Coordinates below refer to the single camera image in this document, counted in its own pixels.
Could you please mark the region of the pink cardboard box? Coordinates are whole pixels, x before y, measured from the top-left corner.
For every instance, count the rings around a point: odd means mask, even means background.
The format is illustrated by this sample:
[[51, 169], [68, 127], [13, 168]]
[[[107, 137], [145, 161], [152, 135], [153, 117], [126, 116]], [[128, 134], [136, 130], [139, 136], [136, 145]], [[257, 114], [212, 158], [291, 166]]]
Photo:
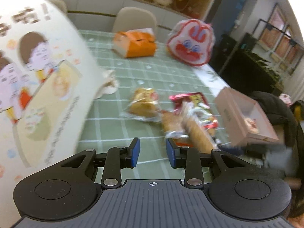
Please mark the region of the pink cardboard box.
[[254, 99], [225, 87], [214, 102], [233, 146], [279, 141], [272, 124]]

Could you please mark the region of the green checkered tablecloth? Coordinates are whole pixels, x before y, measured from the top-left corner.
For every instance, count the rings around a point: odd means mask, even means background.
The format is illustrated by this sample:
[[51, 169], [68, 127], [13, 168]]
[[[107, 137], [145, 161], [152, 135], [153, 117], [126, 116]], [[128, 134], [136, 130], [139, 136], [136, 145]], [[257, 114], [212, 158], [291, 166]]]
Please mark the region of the green checkered tablecloth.
[[127, 146], [140, 139], [140, 155], [135, 169], [124, 169], [123, 179], [183, 179], [183, 169], [170, 166], [165, 149], [161, 115], [172, 120], [170, 96], [202, 93], [218, 120], [215, 137], [228, 143], [228, 135], [216, 109], [214, 98], [226, 82], [209, 66], [191, 68], [174, 58], [158, 43], [152, 57], [124, 58], [112, 49], [113, 34], [81, 32], [99, 67], [112, 70], [119, 82], [115, 93], [94, 100], [78, 142], [78, 150], [98, 153]]

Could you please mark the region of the orange tissue box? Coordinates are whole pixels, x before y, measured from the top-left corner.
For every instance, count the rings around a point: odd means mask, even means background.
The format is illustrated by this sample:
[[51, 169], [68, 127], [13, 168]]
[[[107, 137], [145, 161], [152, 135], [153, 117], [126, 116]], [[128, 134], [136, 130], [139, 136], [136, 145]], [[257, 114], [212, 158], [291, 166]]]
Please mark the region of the orange tissue box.
[[112, 49], [123, 58], [152, 57], [156, 48], [156, 37], [152, 28], [119, 31], [112, 41]]

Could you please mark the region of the black jacket on chair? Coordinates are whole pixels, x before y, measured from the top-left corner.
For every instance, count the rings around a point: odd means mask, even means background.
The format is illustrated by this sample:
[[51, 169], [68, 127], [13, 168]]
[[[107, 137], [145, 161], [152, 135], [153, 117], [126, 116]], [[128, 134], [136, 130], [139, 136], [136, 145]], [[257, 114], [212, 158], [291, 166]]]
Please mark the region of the black jacket on chair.
[[280, 127], [285, 147], [267, 150], [265, 164], [268, 168], [283, 171], [287, 177], [301, 178], [303, 170], [303, 129], [291, 108], [277, 96], [254, 91], [250, 94], [261, 106], [273, 127]]

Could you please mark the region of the long brown biscuit packet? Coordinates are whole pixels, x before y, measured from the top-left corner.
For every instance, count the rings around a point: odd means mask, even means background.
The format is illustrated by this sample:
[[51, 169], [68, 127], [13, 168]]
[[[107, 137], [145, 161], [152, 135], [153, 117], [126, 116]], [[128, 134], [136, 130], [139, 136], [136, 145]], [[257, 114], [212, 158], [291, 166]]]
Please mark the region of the long brown biscuit packet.
[[212, 127], [215, 120], [205, 104], [183, 101], [178, 113], [163, 111], [161, 123], [165, 138], [172, 138], [177, 146], [194, 147], [202, 153], [217, 148]]

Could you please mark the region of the white cartoon printed bag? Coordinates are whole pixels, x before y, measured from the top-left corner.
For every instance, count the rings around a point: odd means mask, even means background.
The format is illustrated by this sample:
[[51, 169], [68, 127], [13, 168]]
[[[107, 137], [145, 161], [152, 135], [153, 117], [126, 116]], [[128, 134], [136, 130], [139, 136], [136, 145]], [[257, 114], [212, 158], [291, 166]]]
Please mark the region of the white cartoon printed bag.
[[103, 74], [48, 0], [1, 0], [1, 227], [19, 218], [23, 178], [70, 157]]

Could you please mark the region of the red white rabbit bag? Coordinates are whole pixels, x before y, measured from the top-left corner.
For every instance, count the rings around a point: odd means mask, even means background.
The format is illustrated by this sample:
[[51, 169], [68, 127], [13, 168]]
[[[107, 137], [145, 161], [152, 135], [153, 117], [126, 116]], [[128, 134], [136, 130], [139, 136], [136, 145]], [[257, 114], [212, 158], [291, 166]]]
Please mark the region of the red white rabbit bag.
[[166, 46], [176, 59], [192, 67], [209, 62], [215, 44], [211, 24], [198, 19], [179, 21], [168, 35]]

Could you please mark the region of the dark fish tank cabinet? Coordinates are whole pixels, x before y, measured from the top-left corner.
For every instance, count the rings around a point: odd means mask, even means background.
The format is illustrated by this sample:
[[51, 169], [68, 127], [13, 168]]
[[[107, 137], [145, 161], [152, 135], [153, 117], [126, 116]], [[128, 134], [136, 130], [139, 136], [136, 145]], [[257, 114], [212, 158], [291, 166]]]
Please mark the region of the dark fish tank cabinet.
[[262, 91], [279, 96], [283, 92], [280, 76], [268, 68], [268, 61], [253, 52], [257, 40], [246, 33], [221, 72], [221, 77], [237, 91], [250, 95]]

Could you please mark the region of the red yellow snack packet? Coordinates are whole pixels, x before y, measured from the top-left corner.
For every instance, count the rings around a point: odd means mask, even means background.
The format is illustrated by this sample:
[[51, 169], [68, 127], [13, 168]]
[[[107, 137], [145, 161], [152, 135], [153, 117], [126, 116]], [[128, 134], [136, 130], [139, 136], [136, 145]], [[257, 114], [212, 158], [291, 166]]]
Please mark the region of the red yellow snack packet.
[[195, 147], [201, 152], [210, 152], [221, 142], [215, 132], [219, 125], [215, 115], [201, 92], [171, 95], [174, 105], [174, 125], [166, 135], [178, 146]]

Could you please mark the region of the beige dining chair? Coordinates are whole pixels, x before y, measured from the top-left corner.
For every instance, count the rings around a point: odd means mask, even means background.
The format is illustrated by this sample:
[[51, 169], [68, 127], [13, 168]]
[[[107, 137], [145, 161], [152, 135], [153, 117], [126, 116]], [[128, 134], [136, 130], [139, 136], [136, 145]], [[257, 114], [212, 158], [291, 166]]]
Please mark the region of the beige dining chair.
[[157, 19], [155, 15], [145, 9], [136, 7], [122, 8], [114, 21], [112, 32], [129, 31], [150, 28], [156, 33]]

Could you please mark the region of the yellow bread snack packet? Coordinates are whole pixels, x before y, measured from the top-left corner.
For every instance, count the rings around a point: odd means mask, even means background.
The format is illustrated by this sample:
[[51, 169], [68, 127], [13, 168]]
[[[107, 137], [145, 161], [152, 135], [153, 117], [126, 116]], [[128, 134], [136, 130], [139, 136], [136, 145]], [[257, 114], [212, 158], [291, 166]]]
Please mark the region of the yellow bread snack packet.
[[159, 95], [153, 88], [137, 88], [134, 90], [130, 103], [121, 116], [139, 121], [158, 123], [161, 108]]

